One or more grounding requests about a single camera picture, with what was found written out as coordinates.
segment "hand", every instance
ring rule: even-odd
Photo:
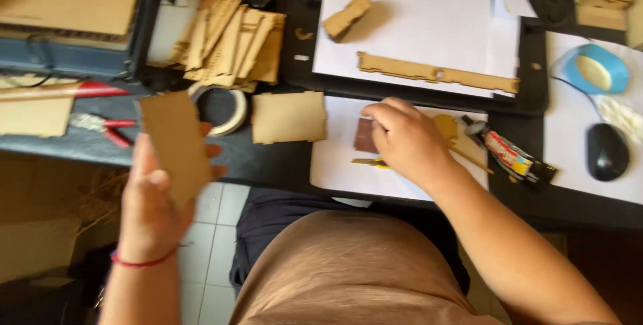
[[[201,135],[212,126],[201,123]],[[221,154],[221,147],[207,146],[207,156]],[[226,173],[222,166],[212,166],[212,181]],[[169,173],[158,169],[154,148],[147,134],[141,133],[134,144],[129,179],[123,192],[121,232],[118,257],[127,263],[146,263],[167,255],[179,245],[194,218],[194,198],[185,206],[170,200]]]
[[[462,169],[433,119],[404,100],[386,98],[362,109],[361,115],[374,119],[373,142],[386,164],[426,192]]]

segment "beige t-shirt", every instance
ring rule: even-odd
[[[477,316],[438,249],[386,216],[322,211],[264,250],[230,324],[501,325]]]

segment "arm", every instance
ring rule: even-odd
[[[210,125],[203,124],[203,135]],[[207,147],[208,156],[221,152]],[[225,173],[213,167],[213,180]],[[125,263],[149,263],[177,248],[194,217],[194,200],[178,210],[169,199],[170,177],[157,169],[154,150],[146,134],[134,145],[133,165],[122,200],[118,257]],[[165,261],[145,268],[114,264],[105,289],[100,325],[181,323],[180,280],[174,253]]]
[[[362,114],[375,119],[373,140],[382,158],[435,200],[510,311],[538,324],[620,324],[573,264],[453,159],[433,120],[394,98]]]

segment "yellow box cutter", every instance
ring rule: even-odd
[[[377,159],[353,159],[351,162],[353,164],[367,164],[367,165],[373,165],[377,168],[383,168],[383,169],[391,169],[388,165],[386,165],[386,162],[382,158],[377,158]]]

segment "computer mouse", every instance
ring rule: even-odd
[[[630,150],[622,132],[606,123],[587,131],[587,168],[599,181],[620,177],[630,164]]]

